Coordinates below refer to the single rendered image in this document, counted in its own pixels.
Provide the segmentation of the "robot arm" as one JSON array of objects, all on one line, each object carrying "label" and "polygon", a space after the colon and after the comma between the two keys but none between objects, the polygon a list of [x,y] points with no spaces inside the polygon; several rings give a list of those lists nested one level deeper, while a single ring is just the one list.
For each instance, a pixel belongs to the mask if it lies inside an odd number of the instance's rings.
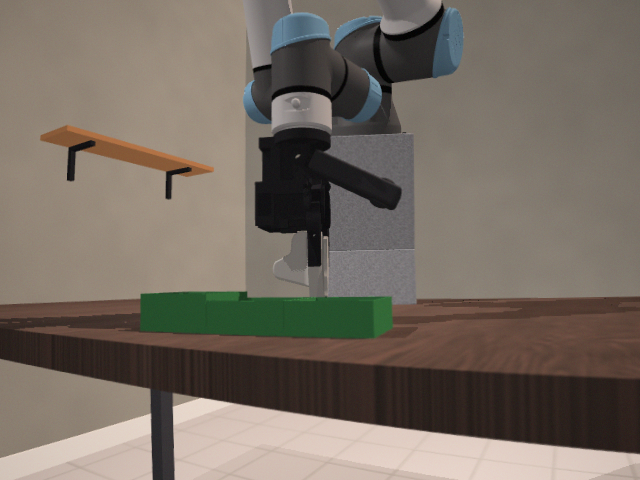
[{"label": "robot arm", "polygon": [[[330,136],[400,134],[392,83],[454,73],[463,24],[459,11],[444,9],[441,0],[377,2],[383,17],[343,24],[335,51],[326,21],[293,13],[291,0],[243,0],[254,74],[243,96],[248,116],[272,123],[273,135],[301,127]],[[401,198],[392,180],[318,149],[308,167],[377,208],[394,210]]]}]

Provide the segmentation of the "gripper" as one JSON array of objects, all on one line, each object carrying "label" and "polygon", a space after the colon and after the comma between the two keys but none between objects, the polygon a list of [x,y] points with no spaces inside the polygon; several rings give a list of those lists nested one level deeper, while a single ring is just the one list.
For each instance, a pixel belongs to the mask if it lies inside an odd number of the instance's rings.
[{"label": "gripper", "polygon": [[262,181],[270,182],[255,182],[255,226],[269,233],[296,233],[291,252],[274,263],[273,274],[309,287],[310,297],[328,297],[331,185],[307,168],[316,149],[330,147],[330,134],[316,128],[290,128],[259,138]]}]

